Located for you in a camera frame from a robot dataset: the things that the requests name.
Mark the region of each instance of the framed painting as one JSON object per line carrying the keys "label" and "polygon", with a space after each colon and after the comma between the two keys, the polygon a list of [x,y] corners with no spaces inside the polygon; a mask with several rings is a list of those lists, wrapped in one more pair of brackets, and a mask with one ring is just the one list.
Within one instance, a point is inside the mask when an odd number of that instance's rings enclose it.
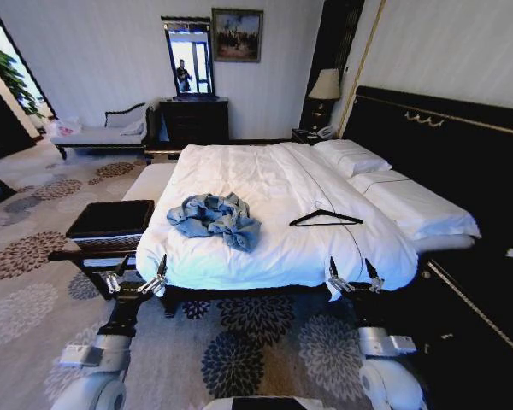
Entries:
{"label": "framed painting", "polygon": [[213,9],[216,62],[259,62],[262,10]]}

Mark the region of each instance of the green plant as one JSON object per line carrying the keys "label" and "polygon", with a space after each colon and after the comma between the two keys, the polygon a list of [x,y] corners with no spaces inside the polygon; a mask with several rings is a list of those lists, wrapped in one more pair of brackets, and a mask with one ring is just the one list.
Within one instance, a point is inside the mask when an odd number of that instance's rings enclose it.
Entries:
{"label": "green plant", "polygon": [[23,107],[25,113],[42,117],[36,107],[36,100],[27,91],[27,85],[22,80],[23,76],[12,66],[12,62],[15,62],[14,58],[0,51],[0,78],[8,86],[15,99]]}

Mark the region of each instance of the white bag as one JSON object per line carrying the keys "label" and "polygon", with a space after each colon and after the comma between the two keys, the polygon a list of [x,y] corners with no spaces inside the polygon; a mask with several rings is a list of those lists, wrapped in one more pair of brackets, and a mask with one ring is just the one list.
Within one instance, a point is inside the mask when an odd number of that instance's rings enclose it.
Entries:
{"label": "white bag", "polygon": [[45,127],[48,137],[68,137],[69,135],[80,134],[82,125],[80,120],[55,120]]}

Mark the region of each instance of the mirror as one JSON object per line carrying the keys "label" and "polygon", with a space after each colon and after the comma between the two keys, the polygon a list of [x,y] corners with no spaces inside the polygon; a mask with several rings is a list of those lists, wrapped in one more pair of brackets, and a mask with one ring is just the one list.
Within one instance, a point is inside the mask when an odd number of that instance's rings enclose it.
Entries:
{"label": "mirror", "polygon": [[211,19],[162,17],[177,96],[215,94]]}

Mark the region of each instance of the mirror frame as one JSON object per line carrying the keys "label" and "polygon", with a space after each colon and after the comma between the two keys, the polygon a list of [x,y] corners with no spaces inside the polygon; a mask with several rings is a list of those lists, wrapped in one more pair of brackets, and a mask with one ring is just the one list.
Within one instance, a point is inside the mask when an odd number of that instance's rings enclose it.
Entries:
{"label": "mirror frame", "polygon": [[[209,88],[210,92],[182,92],[179,89],[179,81],[177,79],[176,66],[174,65],[173,50],[171,49],[171,37],[169,37],[168,23],[178,21],[179,23],[202,23],[207,25],[207,50],[209,52]],[[162,16],[163,31],[165,32],[165,38],[168,42],[169,61],[171,62],[171,70],[173,72],[174,88],[177,90],[177,97],[214,97],[215,96],[215,75],[213,73],[213,44],[211,37],[211,18],[210,17],[174,17],[174,16]]]}

